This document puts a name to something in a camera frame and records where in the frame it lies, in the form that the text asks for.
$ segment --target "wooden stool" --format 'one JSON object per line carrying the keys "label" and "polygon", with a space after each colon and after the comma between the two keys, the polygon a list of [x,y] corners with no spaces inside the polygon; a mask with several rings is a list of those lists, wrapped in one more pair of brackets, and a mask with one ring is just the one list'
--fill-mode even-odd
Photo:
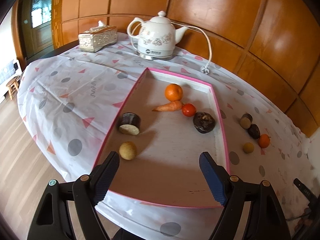
{"label": "wooden stool", "polygon": [[9,89],[9,96],[10,99],[12,100],[12,94],[14,93],[14,90],[12,90],[12,88],[14,88],[16,91],[18,91],[19,88],[19,83],[17,82],[17,77],[12,78],[6,85],[6,87]]}

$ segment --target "white ceramic teapot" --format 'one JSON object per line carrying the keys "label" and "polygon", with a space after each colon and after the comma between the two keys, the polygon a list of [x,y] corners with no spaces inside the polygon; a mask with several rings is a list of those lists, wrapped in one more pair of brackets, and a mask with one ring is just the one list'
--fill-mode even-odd
{"label": "white ceramic teapot", "polygon": [[[141,23],[139,35],[132,35],[131,28],[135,22]],[[142,57],[166,58],[173,54],[175,45],[181,41],[187,27],[175,29],[171,21],[165,17],[165,12],[160,11],[158,16],[145,22],[135,17],[127,27],[127,33],[131,38],[138,39],[138,52]]]}

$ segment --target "screw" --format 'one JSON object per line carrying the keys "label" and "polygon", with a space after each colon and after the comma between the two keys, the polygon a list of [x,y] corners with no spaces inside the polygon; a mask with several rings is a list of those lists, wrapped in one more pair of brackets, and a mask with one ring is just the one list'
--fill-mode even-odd
{"label": "screw", "polygon": [[233,182],[237,182],[239,180],[239,178],[235,175],[230,176],[230,180]]}
{"label": "screw", "polygon": [[49,181],[49,186],[54,186],[56,185],[57,181],[55,179],[52,179]]}
{"label": "screw", "polygon": [[269,186],[270,186],[270,182],[267,181],[267,180],[264,180],[264,181],[262,182],[262,185],[265,186],[265,187],[269,187]]}
{"label": "screw", "polygon": [[81,181],[87,181],[89,179],[89,176],[88,175],[82,175],[81,177],[80,177],[80,180]]}

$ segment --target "ornate tissue box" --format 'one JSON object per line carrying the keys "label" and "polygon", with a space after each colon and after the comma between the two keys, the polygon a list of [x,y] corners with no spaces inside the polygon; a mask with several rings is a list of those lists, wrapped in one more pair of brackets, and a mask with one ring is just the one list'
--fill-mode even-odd
{"label": "ornate tissue box", "polygon": [[91,28],[78,35],[79,48],[84,52],[97,52],[105,46],[117,42],[117,27],[105,26],[99,21],[99,26]]}

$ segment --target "kettle lid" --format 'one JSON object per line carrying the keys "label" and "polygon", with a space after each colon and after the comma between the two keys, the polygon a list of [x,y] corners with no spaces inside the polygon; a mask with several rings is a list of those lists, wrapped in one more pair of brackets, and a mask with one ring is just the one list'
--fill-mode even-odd
{"label": "kettle lid", "polygon": [[166,15],[165,11],[160,11],[158,12],[158,16],[150,19],[150,22],[171,24],[171,21],[168,18],[166,18],[165,15]]}

